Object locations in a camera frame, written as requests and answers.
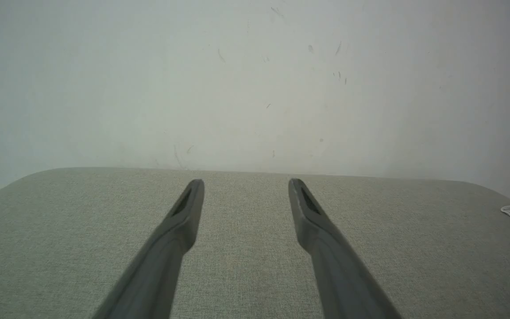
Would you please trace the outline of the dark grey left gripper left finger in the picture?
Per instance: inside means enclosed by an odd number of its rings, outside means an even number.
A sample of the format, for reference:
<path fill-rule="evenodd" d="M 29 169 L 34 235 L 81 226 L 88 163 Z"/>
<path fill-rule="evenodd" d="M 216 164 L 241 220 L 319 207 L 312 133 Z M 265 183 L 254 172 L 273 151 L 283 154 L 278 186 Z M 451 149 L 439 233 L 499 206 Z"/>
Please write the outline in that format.
<path fill-rule="evenodd" d="M 196 242 L 204 193 L 201 179 L 188 183 L 92 319 L 169 319 L 182 259 Z"/>

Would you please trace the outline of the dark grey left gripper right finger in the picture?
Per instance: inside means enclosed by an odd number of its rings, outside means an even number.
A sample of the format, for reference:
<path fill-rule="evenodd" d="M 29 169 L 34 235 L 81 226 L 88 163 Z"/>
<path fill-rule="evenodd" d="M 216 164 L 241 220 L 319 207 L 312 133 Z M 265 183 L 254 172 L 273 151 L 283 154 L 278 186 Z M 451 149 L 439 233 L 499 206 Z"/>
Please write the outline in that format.
<path fill-rule="evenodd" d="M 301 179 L 289 181 L 299 245 L 310 255 L 325 319 L 402 319 Z"/>

